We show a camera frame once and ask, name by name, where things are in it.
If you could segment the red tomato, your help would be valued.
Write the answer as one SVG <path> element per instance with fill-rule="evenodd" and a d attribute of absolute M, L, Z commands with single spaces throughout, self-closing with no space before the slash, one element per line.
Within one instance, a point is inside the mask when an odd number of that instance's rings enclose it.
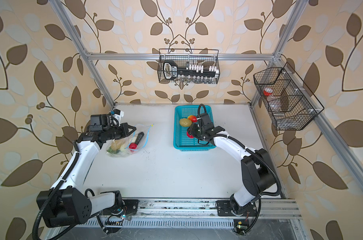
<path fill-rule="evenodd" d="M 186 135 L 187 135 L 190 139 L 193 139 L 193 138 L 194 138 L 194 136 L 193 136 L 193 135 L 191 135 L 191 134 L 189 133 L 189 131 L 187 131 L 187 132 L 186 132 Z"/>
<path fill-rule="evenodd" d="M 137 147 L 138 147 L 138 144 L 136 144 L 136 143 L 130 143 L 130 145 L 129 145 L 129 149 L 132 150 L 132 151 L 136 150 Z"/>

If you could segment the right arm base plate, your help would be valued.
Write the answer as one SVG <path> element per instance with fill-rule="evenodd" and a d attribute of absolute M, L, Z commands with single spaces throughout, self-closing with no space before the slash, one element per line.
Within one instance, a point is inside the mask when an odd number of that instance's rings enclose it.
<path fill-rule="evenodd" d="M 219 217 L 255 217 L 257 207 L 254 203 L 248 203 L 240 207 L 235 200 L 218 200 L 215 202 Z"/>

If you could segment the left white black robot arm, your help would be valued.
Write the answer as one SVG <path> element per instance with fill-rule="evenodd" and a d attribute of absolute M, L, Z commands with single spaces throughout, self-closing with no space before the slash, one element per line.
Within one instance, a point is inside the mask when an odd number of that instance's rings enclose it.
<path fill-rule="evenodd" d="M 49 228 L 65 227 L 54 236 L 62 237 L 77 225 L 90 218 L 99 218 L 103 210 L 121 216 L 127 207 L 120 191 L 107 191 L 98 195 L 91 189 L 82 188 L 95 157 L 110 140 L 121 140 L 136 131 L 136 127 L 122 122 L 124 112 L 114 109 L 108 114 L 92 115 L 90 125 L 73 141 L 74 155 L 57 181 L 47 191 L 38 194 L 39 212 L 32 229 L 32 239 L 38 240 L 41 221 Z"/>

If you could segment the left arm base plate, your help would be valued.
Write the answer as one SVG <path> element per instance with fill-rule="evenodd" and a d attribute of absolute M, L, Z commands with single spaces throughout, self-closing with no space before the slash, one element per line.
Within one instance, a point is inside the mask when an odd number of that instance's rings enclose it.
<path fill-rule="evenodd" d="M 121 204 L 114 205 L 101 211 L 101 216 L 129 216 L 134 215 L 139 209 L 138 199 L 123 199 Z"/>

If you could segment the clear zip top bag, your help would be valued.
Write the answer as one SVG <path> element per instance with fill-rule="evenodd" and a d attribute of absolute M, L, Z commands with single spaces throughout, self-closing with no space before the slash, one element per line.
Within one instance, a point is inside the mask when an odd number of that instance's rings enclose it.
<path fill-rule="evenodd" d="M 137 124 L 136 130 L 127 138 L 112 140 L 107 148 L 107 155 L 114 158 L 125 158 L 143 150 L 149 140 L 153 125 Z"/>

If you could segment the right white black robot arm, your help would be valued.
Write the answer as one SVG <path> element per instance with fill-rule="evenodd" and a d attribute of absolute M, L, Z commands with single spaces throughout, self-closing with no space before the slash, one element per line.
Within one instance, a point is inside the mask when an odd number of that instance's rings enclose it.
<path fill-rule="evenodd" d="M 245 208 L 262 196 L 281 195 L 281 182 L 273 169 L 265 149 L 253 149 L 230 136 L 224 128 L 214 126 L 209 115 L 197 115 L 197 120 L 187 129 L 189 136 L 212 144 L 232 156 L 240 164 L 242 187 L 230 197 L 231 212 L 241 215 Z"/>

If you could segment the yellow potato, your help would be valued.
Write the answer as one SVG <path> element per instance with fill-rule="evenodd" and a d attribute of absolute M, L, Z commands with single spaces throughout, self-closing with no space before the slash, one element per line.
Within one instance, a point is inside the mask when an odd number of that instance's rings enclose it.
<path fill-rule="evenodd" d="M 119 151 L 121 147 L 124 147 L 125 140 L 113 140 L 110 145 L 110 150 L 113 152 Z"/>
<path fill-rule="evenodd" d="M 181 127 L 185 127 L 188 128 L 192 125 L 192 121 L 190 119 L 187 118 L 182 118 L 179 120 L 179 124 Z"/>

